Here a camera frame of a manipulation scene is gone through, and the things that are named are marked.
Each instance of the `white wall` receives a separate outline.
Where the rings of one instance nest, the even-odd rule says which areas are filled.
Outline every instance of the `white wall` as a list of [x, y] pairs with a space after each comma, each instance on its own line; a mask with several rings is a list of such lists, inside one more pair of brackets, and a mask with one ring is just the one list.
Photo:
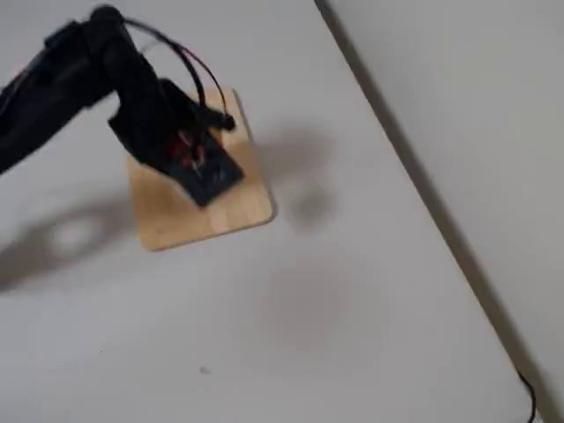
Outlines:
[[564, 3], [330, 3], [563, 413]]

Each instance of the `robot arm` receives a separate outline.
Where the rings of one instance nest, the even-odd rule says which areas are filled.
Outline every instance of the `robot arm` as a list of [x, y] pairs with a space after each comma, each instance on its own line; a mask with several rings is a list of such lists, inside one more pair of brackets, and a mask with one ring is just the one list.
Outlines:
[[209, 132], [232, 130], [234, 120], [205, 105], [201, 82], [185, 55], [199, 102], [158, 78], [125, 22], [117, 9], [101, 7], [86, 22], [69, 23], [49, 36], [43, 51], [4, 88], [0, 174], [47, 143], [83, 108], [116, 92], [120, 107], [109, 124], [124, 147], [206, 205], [242, 178]]

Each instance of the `white table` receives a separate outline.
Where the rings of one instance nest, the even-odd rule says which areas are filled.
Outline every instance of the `white table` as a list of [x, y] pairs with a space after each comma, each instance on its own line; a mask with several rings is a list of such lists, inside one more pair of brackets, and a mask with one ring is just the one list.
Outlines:
[[[92, 3], [0, 5], [0, 74]], [[525, 421], [515, 370], [314, 3], [115, 3], [236, 87], [278, 216], [144, 252], [105, 124], [116, 101], [81, 115], [0, 180], [0, 420]], [[189, 87], [165, 49], [149, 57]]]

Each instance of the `wooden base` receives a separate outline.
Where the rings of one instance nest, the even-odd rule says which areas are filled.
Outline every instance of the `wooden base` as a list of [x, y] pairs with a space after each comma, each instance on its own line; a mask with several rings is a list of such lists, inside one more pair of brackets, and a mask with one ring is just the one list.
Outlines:
[[[273, 218], [270, 195], [260, 175], [249, 132], [231, 89], [224, 89], [227, 110], [237, 129], [223, 132], [223, 146], [241, 166], [245, 178], [207, 207], [198, 208], [176, 182], [128, 157], [131, 198], [137, 232], [150, 251], [227, 234], [267, 223]], [[207, 103], [221, 109], [219, 92], [206, 89]]]

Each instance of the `black cable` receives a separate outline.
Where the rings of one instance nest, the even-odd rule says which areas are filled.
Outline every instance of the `black cable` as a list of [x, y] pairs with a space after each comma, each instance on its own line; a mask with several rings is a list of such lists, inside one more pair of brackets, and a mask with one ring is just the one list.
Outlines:
[[527, 388], [529, 397], [531, 397], [531, 415], [529, 416], [527, 423], [533, 423], [537, 417], [537, 393], [527, 378], [523, 376], [521, 372], [517, 371], [517, 373], [519, 374], [519, 379], [521, 379], [521, 382], [523, 382], [523, 385]]
[[123, 21], [127, 25], [133, 26], [136, 29], [139, 29], [141, 31], [149, 33], [150, 35], [155, 37], [157, 40], [164, 42], [176, 53], [176, 55], [180, 58], [180, 60], [182, 60], [182, 63], [184, 63], [184, 66], [186, 67], [190, 76], [194, 80], [194, 85], [196, 86], [200, 106], [202, 108], [205, 108], [204, 86], [202, 85], [202, 81], [201, 81], [200, 77], [197, 75], [196, 69], [194, 69], [194, 66], [192, 65], [192, 63], [190, 62], [188, 57], [186, 57], [186, 55], [184, 54], [182, 45], [179, 44], [176, 41], [171, 40], [165, 34], [163, 34], [161, 31], [159, 31], [156, 28], [153, 28], [150, 25], [147, 25], [144, 22], [141, 22], [141, 21], [138, 21], [138, 20], [135, 20], [135, 19], [129, 19], [129, 18], [124, 18]]

